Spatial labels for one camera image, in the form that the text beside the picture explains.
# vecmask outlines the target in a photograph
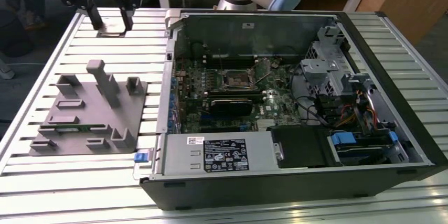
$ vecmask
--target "blue latch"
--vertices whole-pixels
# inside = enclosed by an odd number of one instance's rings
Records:
[[[393,143],[396,143],[399,141],[399,136],[397,136],[397,133],[395,133],[395,131],[389,131],[389,137],[391,137]]]
[[[133,157],[133,162],[136,163],[148,163],[149,162],[149,153],[137,152]]]
[[[331,136],[331,140],[333,141],[333,145],[356,144],[356,139],[355,139],[352,132],[336,132]]]

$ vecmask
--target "power supply label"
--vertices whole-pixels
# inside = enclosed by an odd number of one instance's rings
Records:
[[[208,173],[249,170],[245,139],[204,140],[204,170]]]

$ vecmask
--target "metal table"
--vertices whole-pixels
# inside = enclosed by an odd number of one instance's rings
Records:
[[[101,9],[107,19],[120,19]],[[125,38],[96,38],[89,19],[76,14],[40,74],[11,128],[0,142],[0,218],[8,223],[443,223],[448,221],[448,171],[408,182],[375,197],[263,206],[161,211],[133,180],[133,154],[28,156],[61,73],[91,80],[85,63],[103,59],[117,80],[140,76],[149,82],[139,148],[153,147],[163,60],[165,9],[140,9]],[[424,122],[448,151],[448,88],[387,18],[351,14],[379,60]],[[355,56],[359,68],[363,64]]]

